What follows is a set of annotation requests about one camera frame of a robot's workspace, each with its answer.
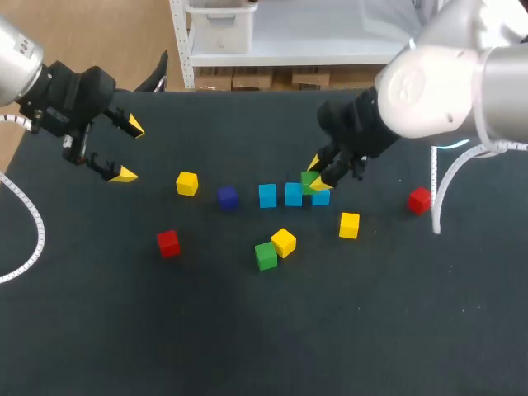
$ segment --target cardboard box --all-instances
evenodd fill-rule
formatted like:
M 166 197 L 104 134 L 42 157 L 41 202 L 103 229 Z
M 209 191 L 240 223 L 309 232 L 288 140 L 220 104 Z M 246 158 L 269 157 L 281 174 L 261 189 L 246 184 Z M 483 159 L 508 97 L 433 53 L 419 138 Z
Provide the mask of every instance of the cardboard box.
M 195 72 L 197 91 L 231 91 L 233 68 L 199 68 Z
M 272 68 L 236 68 L 233 88 L 254 88 L 266 91 L 273 83 Z
M 374 79 L 383 69 L 383 64 L 366 64 L 346 67 L 336 67 L 332 70 L 327 89 L 357 89 L 369 88 L 374 85 Z
M 330 84 L 330 69 L 324 66 L 302 66 L 294 68 L 291 83 L 299 85 L 299 89 L 327 87 Z

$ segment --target cyan cube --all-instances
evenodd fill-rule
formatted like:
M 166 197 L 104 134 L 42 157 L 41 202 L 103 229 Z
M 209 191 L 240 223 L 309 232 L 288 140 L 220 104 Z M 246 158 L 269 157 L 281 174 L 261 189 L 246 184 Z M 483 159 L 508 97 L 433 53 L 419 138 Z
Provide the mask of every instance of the cyan cube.
M 232 210 L 238 206 L 237 191 L 233 186 L 219 188 L 216 192 L 218 203 L 223 210 Z
M 303 205 L 303 185 L 300 183 L 286 183 L 286 206 Z
M 330 205 L 330 190 L 323 190 L 312 195 L 313 206 Z
M 258 187 L 261 209 L 277 207 L 277 189 L 275 184 L 261 184 Z

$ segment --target white cable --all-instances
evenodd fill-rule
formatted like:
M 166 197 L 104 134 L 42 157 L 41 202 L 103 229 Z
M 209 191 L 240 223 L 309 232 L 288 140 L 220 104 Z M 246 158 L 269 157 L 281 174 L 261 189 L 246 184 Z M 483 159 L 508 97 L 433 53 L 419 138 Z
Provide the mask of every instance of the white cable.
M 431 146 L 431 204 L 435 204 L 436 200 L 436 175 L 438 173 L 438 148 Z
M 528 144 L 507 142 L 505 140 L 496 142 L 495 146 L 497 149 L 503 150 L 503 152 L 506 152 L 507 150 L 528 151 Z M 434 233 L 439 234 L 441 231 L 440 217 L 442 203 L 444 201 L 444 197 L 446 196 L 447 188 L 453 180 L 453 177 L 455 177 L 455 174 L 460 170 L 460 168 L 471 158 L 475 158 L 478 155 L 487 152 L 488 149 L 483 144 L 470 148 L 468 151 L 460 155 L 445 173 L 445 176 L 440 183 L 440 188 L 436 194 L 436 200 L 432 209 L 432 230 Z
M 14 122 L 19 124 L 20 126 L 26 128 L 27 130 L 31 129 L 31 121 L 27 118 L 20 117 L 17 115 L 0 115 L 0 123 L 1 122 Z M 36 230 L 38 233 L 38 239 L 35 247 L 35 251 L 22 266 L 17 268 L 15 271 L 10 272 L 4 276 L 0 276 L 0 285 L 2 283 L 6 283 L 8 281 L 12 281 L 16 277 L 20 276 L 27 270 L 35 264 L 35 262 L 40 257 L 40 254 L 42 253 L 42 250 L 44 249 L 44 244 L 46 240 L 46 234 L 45 234 L 45 228 L 44 228 L 44 222 L 42 221 L 42 218 L 40 217 L 39 211 L 35 208 L 33 205 L 33 202 L 27 197 L 26 194 L 24 194 L 24 191 L 22 191 L 20 188 L 18 188 L 15 183 L 13 183 L 9 178 L 4 175 L 2 172 L 0 172 L 0 182 L 3 183 L 9 190 L 11 190 L 20 200 L 22 203 L 26 206 L 26 208 L 30 211 L 31 215 L 33 216 L 33 219 L 35 220 Z
M 442 203 L 444 197 L 446 196 L 447 188 L 449 187 L 451 181 L 455 177 L 455 174 L 460 170 L 460 168 L 468 162 L 471 158 L 489 158 L 494 157 L 498 154 L 505 153 L 507 150 L 517 150 L 517 151 L 528 151 L 528 144 L 509 142 L 506 140 L 498 140 L 492 142 L 489 138 L 490 127 L 486 122 L 484 116 L 484 108 L 482 101 L 482 87 L 483 87 L 483 77 L 484 69 L 486 63 L 488 62 L 489 55 L 492 53 L 493 49 L 488 49 L 483 52 L 478 62 L 478 66 L 475 69 L 473 81 L 472 81 L 472 95 L 474 103 L 474 121 L 475 127 L 477 129 L 477 134 L 480 138 L 482 144 L 473 147 L 460 155 L 450 166 L 450 168 L 445 173 L 444 178 L 440 184 L 440 188 L 436 193 L 436 198 L 433 201 L 432 208 L 432 230 L 433 233 L 439 234 L 441 232 L 440 218 L 442 211 Z M 431 185 L 433 176 L 436 177 L 436 168 L 433 169 L 431 166 Z

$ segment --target toy block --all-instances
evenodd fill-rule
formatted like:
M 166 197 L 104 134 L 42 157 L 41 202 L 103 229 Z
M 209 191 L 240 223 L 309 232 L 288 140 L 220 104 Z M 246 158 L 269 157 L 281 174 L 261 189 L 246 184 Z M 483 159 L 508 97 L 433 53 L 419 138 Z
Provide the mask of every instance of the toy block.
M 195 196 L 196 190 L 198 190 L 198 175 L 181 172 L 176 180 L 176 188 L 181 196 Z
M 300 182 L 303 185 L 304 195 L 311 196 L 312 194 L 315 194 L 317 192 L 316 190 L 310 188 L 310 184 L 312 184 L 318 177 L 319 173 L 315 171 L 307 171 L 300 173 Z
M 409 196 L 407 207 L 416 215 L 423 215 L 431 208 L 431 192 L 423 187 L 418 188 Z
M 313 206 L 330 205 L 330 190 L 323 190 L 312 195 Z
M 219 188 L 216 196 L 223 210 L 235 209 L 238 206 L 238 195 L 233 186 Z
M 258 196 L 262 209 L 277 207 L 277 189 L 275 184 L 261 184 L 258 187 Z
M 339 236 L 341 238 L 356 239 L 360 230 L 360 216 L 355 213 L 342 213 Z
M 277 267 L 277 252 L 273 247 L 273 243 L 268 242 L 256 245 L 255 255 L 257 256 L 258 268 L 261 271 Z
M 158 246 L 163 258 L 179 256 L 182 252 L 176 231 L 173 230 L 158 234 Z
M 300 183 L 286 183 L 286 206 L 303 205 L 303 185 Z
M 273 243 L 277 254 L 282 258 L 285 258 L 295 250 L 297 246 L 297 238 L 286 229 L 281 229 L 271 237 L 271 243 Z

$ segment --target dark blue cube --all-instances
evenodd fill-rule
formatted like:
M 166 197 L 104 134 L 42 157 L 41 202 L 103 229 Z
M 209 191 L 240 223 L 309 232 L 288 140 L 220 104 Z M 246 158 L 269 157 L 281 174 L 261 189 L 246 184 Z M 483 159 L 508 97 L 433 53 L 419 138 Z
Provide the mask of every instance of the dark blue cube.
M 238 207 L 238 195 L 233 186 L 219 188 L 216 196 L 223 210 L 231 210 Z

